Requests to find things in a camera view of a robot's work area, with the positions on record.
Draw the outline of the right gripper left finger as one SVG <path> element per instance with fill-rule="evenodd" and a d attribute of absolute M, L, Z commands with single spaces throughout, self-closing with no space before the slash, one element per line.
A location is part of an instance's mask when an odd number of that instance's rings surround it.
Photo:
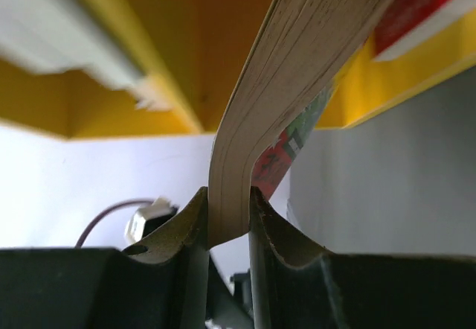
<path fill-rule="evenodd" d="M 203 328 L 208 190 L 137 243 L 1 252 L 3 328 Z"/>

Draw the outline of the green cover book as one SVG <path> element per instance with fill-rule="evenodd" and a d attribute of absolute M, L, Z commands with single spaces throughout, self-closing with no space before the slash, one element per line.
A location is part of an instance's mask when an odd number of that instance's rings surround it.
<path fill-rule="evenodd" d="M 392 1 L 272 1 L 213 143 L 209 247 L 247 233 L 257 159 L 331 82 Z"/>

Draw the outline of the light teal cover book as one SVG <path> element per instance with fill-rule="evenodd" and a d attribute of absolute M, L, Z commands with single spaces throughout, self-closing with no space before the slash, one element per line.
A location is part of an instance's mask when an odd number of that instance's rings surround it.
<path fill-rule="evenodd" d="M 107 89 L 130 93 L 139 109 L 171 109 L 77 0 L 1 0 L 1 58 L 31 74 L 81 70 Z"/>

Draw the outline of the yellow wooden shelf box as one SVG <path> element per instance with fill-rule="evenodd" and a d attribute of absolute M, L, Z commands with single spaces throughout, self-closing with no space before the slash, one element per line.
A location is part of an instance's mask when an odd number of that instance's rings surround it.
<path fill-rule="evenodd" d="M 215 132 L 271 0 L 77 0 L 171 109 L 139 109 L 84 71 L 31 74 L 1 58 L 1 119 L 65 138 Z M 475 64 L 475 9 L 401 57 L 374 32 L 334 79 L 321 129 L 354 127 Z"/>

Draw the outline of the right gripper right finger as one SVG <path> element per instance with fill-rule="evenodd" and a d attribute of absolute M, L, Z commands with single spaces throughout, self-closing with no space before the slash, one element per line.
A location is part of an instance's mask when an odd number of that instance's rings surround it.
<path fill-rule="evenodd" d="M 336 254 L 250 193 L 256 328 L 473 328 L 475 259 Z"/>

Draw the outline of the red treehouse book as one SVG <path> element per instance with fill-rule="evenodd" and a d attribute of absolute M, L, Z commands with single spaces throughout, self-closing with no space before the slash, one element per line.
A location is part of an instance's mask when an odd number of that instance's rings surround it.
<path fill-rule="evenodd" d="M 394 0 L 374 30 L 374 60 L 401 57 L 473 9 L 475 0 Z"/>

